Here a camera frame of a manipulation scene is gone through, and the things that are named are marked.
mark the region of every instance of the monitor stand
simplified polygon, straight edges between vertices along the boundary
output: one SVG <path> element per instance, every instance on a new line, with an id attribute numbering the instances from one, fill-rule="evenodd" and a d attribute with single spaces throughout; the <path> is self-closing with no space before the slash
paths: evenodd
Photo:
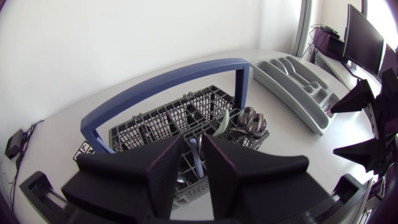
<path id="1" fill-rule="evenodd" d="M 351 62 L 351 65 L 348 65 L 347 63 L 341 62 L 341 64 L 347 69 L 347 71 L 350 72 L 352 76 L 355 78 L 358 78 L 360 80 L 367 79 L 368 76 L 365 74 L 365 72 L 362 69 L 357 69 L 356 64 Z"/>

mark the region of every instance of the desk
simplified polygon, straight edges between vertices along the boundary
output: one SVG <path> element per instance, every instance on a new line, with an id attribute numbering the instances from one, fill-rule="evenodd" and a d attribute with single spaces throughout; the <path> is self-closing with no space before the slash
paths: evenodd
<path id="1" fill-rule="evenodd" d="M 352 74 L 347 71 L 341 62 L 327 57 L 322 52 L 318 51 L 315 55 L 315 63 L 337 78 L 342 84 L 344 84 L 345 87 L 347 87 L 347 89 L 352 90 L 355 87 L 357 78 L 352 76 Z M 369 86 L 371 87 L 374 96 L 377 96 L 380 93 L 381 85 L 379 81 L 369 72 L 357 66 L 356 71 L 353 73 L 360 78 L 368 80 Z"/>
<path id="2" fill-rule="evenodd" d="M 210 55 L 150 72 L 81 100 L 47 118 L 36 127 L 35 133 L 29 143 L 29 150 L 26 152 L 21 165 L 17 186 L 35 171 L 41 170 L 49 178 L 54 190 L 61 194 L 61 187 L 78 171 L 78 167 L 72 157 L 84 141 L 80 132 L 81 119 L 98 105 L 130 86 L 185 65 L 216 58 L 241 57 L 249 62 L 253 62 L 286 55 L 266 50 L 234 50 Z M 298 60 L 315 74 L 318 74 L 339 98 L 347 94 L 348 89 L 327 72 L 308 61 Z M 234 78 L 231 78 L 229 72 L 199 78 L 165 90 L 134 105 L 104 123 L 97 131 L 107 141 L 109 129 L 131 119 L 132 115 L 149 111 L 180 98 L 184 93 L 200 90 L 210 85 L 216 85 L 230 95 L 234 93 Z M 267 127 L 271 134 L 259 148 L 261 152 L 280 156 L 307 156 L 310 160 L 308 173 L 327 192 L 331 192 L 337 184 L 338 179 L 346 173 L 353 175 L 361 183 L 365 183 L 365 181 L 373 177 L 373 174 L 365 173 L 364 167 L 361 165 L 335 156 L 332 153 L 334 148 L 373 138 L 370 122 L 363 111 L 336 115 L 328 131 L 320 137 L 314 134 L 275 95 L 255 81 L 252 78 L 251 72 L 248 85 L 246 105 L 253 106 L 257 112 L 263 113 L 266 116 L 268 121 Z M 14 175 L 15 164 L 8 159 L 5 158 L 2 168 L 6 170 L 9 178 Z M 15 195 L 15 209 L 21 223 L 44 222 L 18 187 L 16 188 Z M 207 193 L 192 203 L 174 210 L 172 218 L 186 220 L 213 219 L 210 194 Z"/>

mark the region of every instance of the power adapter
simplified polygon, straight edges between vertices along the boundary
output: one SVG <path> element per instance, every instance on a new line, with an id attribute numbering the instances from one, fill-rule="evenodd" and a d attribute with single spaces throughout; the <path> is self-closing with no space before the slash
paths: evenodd
<path id="1" fill-rule="evenodd" d="M 20 129 L 10 139 L 8 139 L 5 155 L 8 159 L 14 158 L 24 147 L 24 131 Z"/>

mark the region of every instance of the cutlery tray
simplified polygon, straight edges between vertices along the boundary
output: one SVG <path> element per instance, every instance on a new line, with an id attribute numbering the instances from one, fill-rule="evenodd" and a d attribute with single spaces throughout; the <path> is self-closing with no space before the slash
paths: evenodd
<path id="1" fill-rule="evenodd" d="M 293 57 L 251 63 L 253 77 L 282 100 L 314 132 L 323 135 L 339 101 L 325 82 Z"/>
<path id="2" fill-rule="evenodd" d="M 240 109 L 235 107 L 234 97 L 215 86 L 190 92 L 180 99 L 133 116 L 129 121 L 111 128 L 109 146 L 117 153 L 183 133 L 185 147 L 180 159 L 180 172 L 187 178 L 187 183 L 176 182 L 174 208 L 177 208 L 182 200 L 190 202 L 209 191 L 206 160 L 201 161 L 205 177 L 199 179 L 188 140 L 197 139 L 203 133 L 213 134 L 226 109 L 229 109 L 230 114 L 228 129 L 237 127 Z M 236 139 L 226 131 L 219 138 L 258 149 L 268 135 L 267 131 L 260 139 L 251 136 L 240 136 Z"/>

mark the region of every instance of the white wall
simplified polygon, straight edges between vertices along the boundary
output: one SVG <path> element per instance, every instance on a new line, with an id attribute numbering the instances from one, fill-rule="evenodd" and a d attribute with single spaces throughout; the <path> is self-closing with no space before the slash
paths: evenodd
<path id="1" fill-rule="evenodd" d="M 301 1 L 263 0 L 261 3 L 259 48 L 291 54 L 299 25 Z"/>
<path id="2" fill-rule="evenodd" d="M 0 150 L 21 127 L 173 63 L 257 45 L 259 1 L 8 0 Z"/>
<path id="3" fill-rule="evenodd" d="M 322 3 L 321 23 L 336 30 L 342 40 L 347 26 L 348 4 L 361 10 L 361 0 L 323 0 Z"/>

